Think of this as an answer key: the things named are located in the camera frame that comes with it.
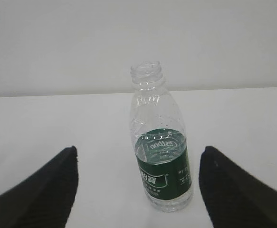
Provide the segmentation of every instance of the black foam pad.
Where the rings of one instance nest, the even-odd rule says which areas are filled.
[[[214,147],[201,156],[199,184],[215,228],[277,228],[277,191]]]
[[[63,228],[78,186],[77,150],[65,148],[0,195],[0,228]]]

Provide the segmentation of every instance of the white table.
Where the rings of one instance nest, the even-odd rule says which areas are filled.
[[[212,227],[198,186],[206,145],[277,190],[277,88],[172,94],[191,150],[195,193],[186,209],[159,212],[144,196],[128,131],[133,94],[0,98],[0,194],[71,145],[79,187],[67,228]]]

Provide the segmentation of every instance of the white wall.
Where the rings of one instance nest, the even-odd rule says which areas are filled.
[[[277,0],[0,0],[0,96],[277,86]]]

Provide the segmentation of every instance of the brand logo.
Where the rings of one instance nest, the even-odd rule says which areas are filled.
[[[177,147],[177,143],[173,141],[169,141],[169,142],[159,141],[149,145],[149,147],[151,150],[154,150],[159,147]]]
[[[156,188],[164,188],[168,185],[167,182],[167,177],[166,175],[159,175],[159,176],[154,176],[143,169],[140,168],[140,174],[142,176],[143,181],[145,181],[147,184],[156,187]]]

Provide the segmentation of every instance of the bottle opening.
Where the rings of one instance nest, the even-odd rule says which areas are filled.
[[[132,81],[136,85],[148,85],[162,79],[159,61],[146,61],[131,67]]]

